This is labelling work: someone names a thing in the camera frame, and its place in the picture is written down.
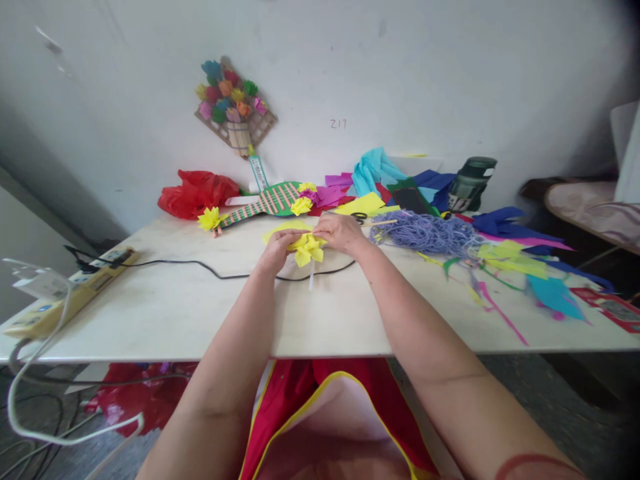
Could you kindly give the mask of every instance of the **floor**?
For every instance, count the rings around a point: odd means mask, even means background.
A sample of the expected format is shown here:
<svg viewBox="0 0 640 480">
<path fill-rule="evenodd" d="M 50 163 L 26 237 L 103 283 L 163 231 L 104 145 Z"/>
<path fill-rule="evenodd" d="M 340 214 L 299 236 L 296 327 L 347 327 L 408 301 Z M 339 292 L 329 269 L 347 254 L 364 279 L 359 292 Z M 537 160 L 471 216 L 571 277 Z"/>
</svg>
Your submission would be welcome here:
<svg viewBox="0 0 640 480">
<path fill-rule="evenodd" d="M 633 415 L 630 414 L 633 412 L 630 407 L 613 413 L 590 406 L 538 355 L 495 355 L 484 356 L 481 359 L 588 478 L 627 478 L 626 472 L 630 468 L 627 459 L 631 458 L 640 446 L 635 436 L 638 430 L 634 430 L 636 424 Z M 633 376 L 640 371 L 640 353 L 620 354 L 616 359 L 620 364 L 626 365 L 625 370 L 632 372 Z M 41 373 L 47 369 L 37 368 Z M 0 377 L 0 396 L 6 397 L 9 383 L 7 370 L 4 369 Z M 52 433 L 58 422 L 61 423 L 60 431 L 63 431 L 68 425 L 77 425 L 87 419 L 89 416 L 83 412 L 80 412 L 76 419 L 73 418 L 73 414 L 78 401 L 89 399 L 94 390 L 70 395 L 64 395 L 64 391 L 65 387 L 21 384 L 18 395 L 20 399 L 38 395 L 20 403 L 19 412 L 24 424 L 32 429 Z M 56 396 L 62 398 L 62 405 L 58 405 Z M 2 405 L 0 452 L 20 440 L 9 428 L 4 403 Z M 63 409 L 61 420 L 59 408 Z M 77 434 L 87 434 L 103 426 L 103 417 L 98 415 L 80 427 Z M 134 478 L 157 436 L 156 431 L 134 440 L 103 470 L 99 478 Z M 62 448 L 57 453 L 57 449 L 52 449 L 46 459 L 45 450 L 33 457 L 33 461 L 20 478 L 84 478 L 121 441 L 122 437 L 118 434 L 108 433 L 75 447 Z M 5 472 L 30 452 L 30 448 L 29 444 L 22 443 L 5 453 L 0 453 L 0 480 L 17 478 L 16 475 L 24 463 L 8 475 L 5 475 Z"/>
</svg>

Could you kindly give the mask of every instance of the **paper flower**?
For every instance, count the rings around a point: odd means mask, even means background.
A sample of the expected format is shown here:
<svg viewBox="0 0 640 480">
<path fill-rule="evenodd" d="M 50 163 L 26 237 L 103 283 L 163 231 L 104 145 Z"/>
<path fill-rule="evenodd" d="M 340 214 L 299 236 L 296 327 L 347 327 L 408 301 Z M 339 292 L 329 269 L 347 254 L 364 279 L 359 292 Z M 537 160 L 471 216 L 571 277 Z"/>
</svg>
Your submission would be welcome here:
<svg viewBox="0 0 640 480">
<path fill-rule="evenodd" d="M 202 102 L 200 104 L 200 115 L 202 115 L 206 120 L 211 119 L 211 114 L 213 113 L 213 105 L 209 102 Z"/>
<path fill-rule="evenodd" d="M 223 97 L 230 96 L 231 90 L 233 90 L 233 85 L 229 80 L 222 80 L 222 82 L 218 83 L 218 87 L 220 87 Z"/>
<path fill-rule="evenodd" d="M 231 91 L 231 100 L 234 102 L 240 102 L 245 99 L 245 93 L 240 89 L 233 89 Z"/>
<path fill-rule="evenodd" d="M 287 247 L 287 250 L 295 250 L 295 262 L 298 267 L 304 267 L 312 258 L 316 261 L 324 260 L 324 253 L 320 247 L 326 242 L 311 233 L 303 233 L 298 241 Z"/>
<path fill-rule="evenodd" d="M 240 80 L 240 77 L 238 77 L 238 74 L 233 70 L 225 70 L 225 80 L 229 80 L 235 87 L 238 84 L 238 80 Z"/>
<path fill-rule="evenodd" d="M 207 87 L 202 83 L 195 88 L 195 94 L 198 96 L 200 100 L 207 99 Z"/>
<path fill-rule="evenodd" d="M 251 113 L 251 107 L 246 103 L 238 102 L 238 113 L 243 117 L 248 117 Z"/>
<path fill-rule="evenodd" d="M 227 121 L 227 112 L 226 110 L 220 110 L 220 108 L 216 107 L 213 109 L 212 120 L 216 123 L 224 123 Z"/>
<path fill-rule="evenodd" d="M 210 60 L 207 60 L 201 65 L 201 67 L 208 77 L 211 77 L 214 79 L 222 78 L 222 68 L 220 67 L 220 64 L 218 62 L 212 62 Z"/>
<path fill-rule="evenodd" d="M 291 212 L 298 217 L 302 213 L 306 213 L 311 211 L 311 207 L 313 204 L 311 203 L 311 199 L 307 197 L 298 197 L 293 205 L 291 206 Z"/>
<path fill-rule="evenodd" d="M 230 122 L 234 122 L 234 123 L 240 123 L 240 114 L 238 113 L 238 110 L 236 110 L 235 108 L 228 108 L 227 109 L 227 119 Z"/>
<path fill-rule="evenodd" d="M 298 186 L 298 191 L 304 190 L 318 191 L 318 188 L 311 182 L 304 182 Z"/>
<path fill-rule="evenodd" d="M 220 97 L 222 97 L 222 93 L 220 92 L 220 89 L 218 87 L 208 86 L 206 89 L 206 94 L 207 100 L 209 100 L 209 102 L 211 102 L 213 105 L 215 105 L 215 103 L 220 100 Z"/>
<path fill-rule="evenodd" d="M 212 209 L 205 209 L 202 215 L 198 216 L 198 223 L 200 228 L 204 230 L 213 230 L 220 222 L 224 222 L 228 215 L 220 215 L 218 207 Z"/>
<path fill-rule="evenodd" d="M 318 200 L 320 198 L 318 196 L 318 192 L 314 192 L 311 189 L 302 190 L 302 192 L 300 192 L 300 196 L 308 198 L 309 200 L 311 200 L 311 202 L 314 205 L 316 205 L 318 203 Z"/>
<path fill-rule="evenodd" d="M 245 93 L 248 97 L 255 97 L 258 93 L 258 86 L 251 80 L 245 80 Z"/>
<path fill-rule="evenodd" d="M 222 99 L 216 102 L 215 106 L 222 111 L 227 111 L 228 108 L 231 108 L 231 102 L 229 99 Z"/>
<path fill-rule="evenodd" d="M 264 115 L 267 112 L 267 104 L 260 97 L 253 99 L 253 107 L 260 115 Z"/>
</svg>

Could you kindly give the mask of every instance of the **purple yarn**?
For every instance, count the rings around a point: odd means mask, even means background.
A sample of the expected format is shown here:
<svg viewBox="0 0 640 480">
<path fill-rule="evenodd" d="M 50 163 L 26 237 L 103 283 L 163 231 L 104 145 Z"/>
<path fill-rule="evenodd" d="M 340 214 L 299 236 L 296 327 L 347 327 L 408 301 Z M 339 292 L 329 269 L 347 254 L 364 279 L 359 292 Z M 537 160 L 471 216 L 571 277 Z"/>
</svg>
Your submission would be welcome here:
<svg viewBox="0 0 640 480">
<path fill-rule="evenodd" d="M 470 223 L 459 218 L 444 220 L 432 215 L 418 215 L 412 211 L 399 210 L 378 215 L 372 222 L 398 220 L 396 223 L 376 225 L 371 228 L 369 238 L 380 244 L 388 236 L 398 247 L 418 251 L 424 255 L 444 253 L 467 258 L 468 249 L 485 242 L 475 233 Z"/>
</svg>

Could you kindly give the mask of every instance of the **power strip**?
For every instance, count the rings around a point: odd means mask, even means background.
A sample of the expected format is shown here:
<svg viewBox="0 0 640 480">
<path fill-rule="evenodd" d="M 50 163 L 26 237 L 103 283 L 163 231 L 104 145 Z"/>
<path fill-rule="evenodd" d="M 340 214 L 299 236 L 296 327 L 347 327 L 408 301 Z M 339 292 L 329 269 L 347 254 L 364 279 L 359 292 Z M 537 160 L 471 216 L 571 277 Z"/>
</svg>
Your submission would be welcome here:
<svg viewBox="0 0 640 480">
<path fill-rule="evenodd" d="M 70 276 L 69 280 L 74 282 L 75 287 L 71 292 L 66 323 L 120 275 L 127 268 L 124 265 L 131 265 L 138 256 L 138 252 L 130 247 L 110 250 L 100 259 L 91 262 L 92 265 L 100 268 L 96 273 L 79 271 Z M 111 265 L 102 261 L 103 259 L 117 261 L 120 265 Z M 28 312 L 20 312 L 10 318 L 7 322 L 9 326 L 3 330 L 3 333 L 19 339 L 47 338 L 60 321 L 64 304 L 65 299 L 56 302 L 38 300 L 31 304 Z"/>
</svg>

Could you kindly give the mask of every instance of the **charger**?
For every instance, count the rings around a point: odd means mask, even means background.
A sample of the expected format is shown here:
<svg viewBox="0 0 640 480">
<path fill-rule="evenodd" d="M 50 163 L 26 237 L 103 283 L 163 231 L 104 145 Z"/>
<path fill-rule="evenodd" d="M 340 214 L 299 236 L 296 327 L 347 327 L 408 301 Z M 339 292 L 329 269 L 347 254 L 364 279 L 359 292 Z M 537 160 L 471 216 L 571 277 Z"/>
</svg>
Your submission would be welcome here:
<svg viewBox="0 0 640 480">
<path fill-rule="evenodd" d="M 13 286 L 37 299 L 62 300 L 69 288 L 66 282 L 61 280 L 60 274 L 49 268 L 20 265 L 13 268 L 13 274 L 20 278 Z"/>
</svg>

